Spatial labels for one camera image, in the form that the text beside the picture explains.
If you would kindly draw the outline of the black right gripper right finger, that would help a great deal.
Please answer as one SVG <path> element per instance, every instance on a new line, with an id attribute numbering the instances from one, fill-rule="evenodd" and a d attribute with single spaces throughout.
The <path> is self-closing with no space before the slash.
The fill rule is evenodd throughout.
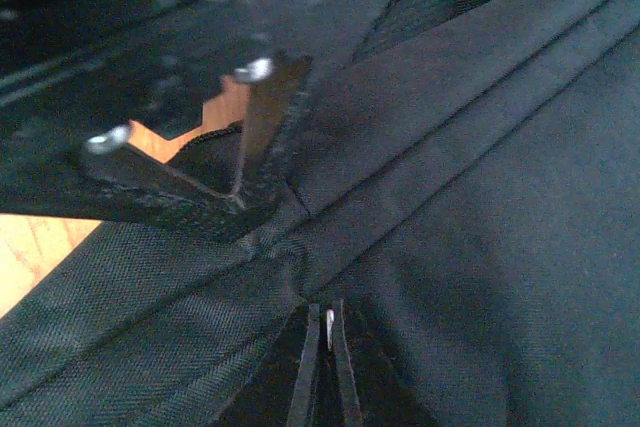
<path id="1" fill-rule="evenodd" d="M 436 426 L 397 374 L 361 312 L 342 300 L 335 311 L 332 357 L 343 426 Z"/>

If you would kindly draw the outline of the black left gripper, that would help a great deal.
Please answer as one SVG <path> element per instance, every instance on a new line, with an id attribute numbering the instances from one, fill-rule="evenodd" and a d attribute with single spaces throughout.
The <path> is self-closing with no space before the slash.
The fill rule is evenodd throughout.
<path id="1" fill-rule="evenodd" d="M 234 78 L 287 103 L 386 0 L 1 0 L 1 143 L 73 147 L 195 128 Z"/>

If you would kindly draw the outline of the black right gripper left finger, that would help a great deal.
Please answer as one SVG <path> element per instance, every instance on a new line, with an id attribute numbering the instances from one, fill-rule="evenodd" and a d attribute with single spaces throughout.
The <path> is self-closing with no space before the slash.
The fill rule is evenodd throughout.
<path id="1" fill-rule="evenodd" d="M 297 309 L 217 426 L 310 426 L 320 359 L 320 310 Z"/>

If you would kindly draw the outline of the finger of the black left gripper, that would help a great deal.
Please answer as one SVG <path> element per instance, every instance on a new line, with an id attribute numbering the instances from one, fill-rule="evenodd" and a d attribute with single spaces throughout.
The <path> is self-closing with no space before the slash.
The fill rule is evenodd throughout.
<path id="1" fill-rule="evenodd" d="M 242 140 L 235 122 L 192 139 L 167 163 L 131 145 L 102 155 L 78 147 L 64 159 L 90 214 L 232 243 L 264 224 L 280 201 L 277 150 L 251 158 Z"/>
<path id="2" fill-rule="evenodd" d="M 230 198 L 240 207 L 268 204 L 278 197 L 290 124 L 305 95 L 312 58 L 283 53 L 257 58 L 234 71 L 234 80 L 249 87 L 242 137 Z"/>

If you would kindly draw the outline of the black student backpack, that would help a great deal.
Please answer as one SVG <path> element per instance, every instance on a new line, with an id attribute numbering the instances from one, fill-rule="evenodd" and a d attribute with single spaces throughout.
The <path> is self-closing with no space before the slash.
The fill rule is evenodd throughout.
<path id="1" fill-rule="evenodd" d="M 343 426 L 339 300 L 436 426 L 638 424 L 639 0 L 386 0 L 308 76 L 264 224 L 218 243 L 89 213 L 66 153 L 167 163 L 248 101 L 227 78 L 174 138 L 1 143 L 3 212 L 100 221 L 2 318 L 3 425 L 217 426 L 316 304 L 310 426 Z"/>

